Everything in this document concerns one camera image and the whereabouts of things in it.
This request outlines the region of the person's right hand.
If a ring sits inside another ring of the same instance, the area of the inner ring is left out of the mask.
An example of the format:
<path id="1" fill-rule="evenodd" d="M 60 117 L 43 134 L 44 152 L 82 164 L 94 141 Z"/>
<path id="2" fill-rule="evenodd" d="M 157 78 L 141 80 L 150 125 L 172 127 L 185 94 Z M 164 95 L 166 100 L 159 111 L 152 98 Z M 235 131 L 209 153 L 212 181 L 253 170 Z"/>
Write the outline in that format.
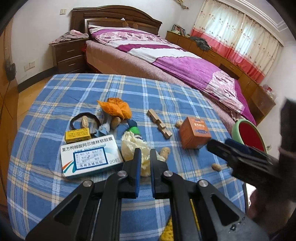
<path id="1" fill-rule="evenodd" d="M 248 209 L 247 216 L 258 224 L 265 232 L 274 232 L 274 207 L 268 201 L 268 196 L 264 192 L 256 189 L 250 196 L 251 205 Z"/>

